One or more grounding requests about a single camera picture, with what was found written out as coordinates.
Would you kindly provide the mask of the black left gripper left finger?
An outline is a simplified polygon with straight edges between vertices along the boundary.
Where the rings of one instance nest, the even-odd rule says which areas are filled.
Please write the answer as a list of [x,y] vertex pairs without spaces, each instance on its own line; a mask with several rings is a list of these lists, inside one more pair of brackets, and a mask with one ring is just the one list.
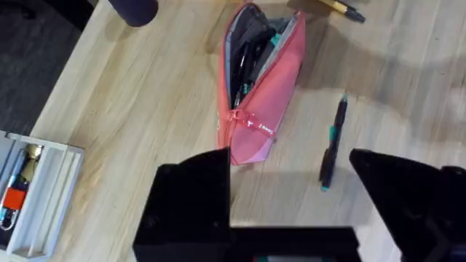
[[157,168],[133,241],[137,261],[224,261],[230,245],[230,152]]

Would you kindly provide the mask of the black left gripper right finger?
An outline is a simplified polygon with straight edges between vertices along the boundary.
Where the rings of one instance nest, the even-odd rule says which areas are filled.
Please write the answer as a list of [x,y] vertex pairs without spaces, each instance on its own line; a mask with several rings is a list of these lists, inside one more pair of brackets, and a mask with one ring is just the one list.
[[465,260],[465,169],[360,148],[349,161],[402,261]]

